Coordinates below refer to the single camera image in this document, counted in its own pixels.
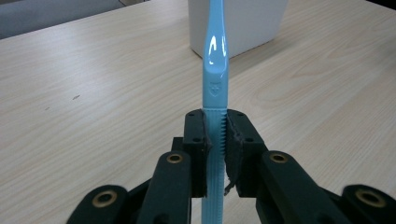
light blue toothbrush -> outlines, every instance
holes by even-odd
[[[228,49],[223,0],[210,0],[204,46],[203,110],[212,148],[206,168],[207,196],[202,199],[202,223],[222,223],[225,122],[228,104]]]

white container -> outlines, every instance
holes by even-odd
[[[224,0],[230,58],[272,39],[279,30],[288,0]],[[203,55],[209,0],[189,0],[190,45]]]

wood grain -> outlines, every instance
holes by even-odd
[[[152,176],[201,107],[187,12],[149,1],[0,41],[1,223],[65,223],[91,189]],[[322,187],[396,197],[394,24],[361,0],[290,1],[275,40],[231,59],[230,108]],[[254,203],[233,190],[224,223],[259,223]]]

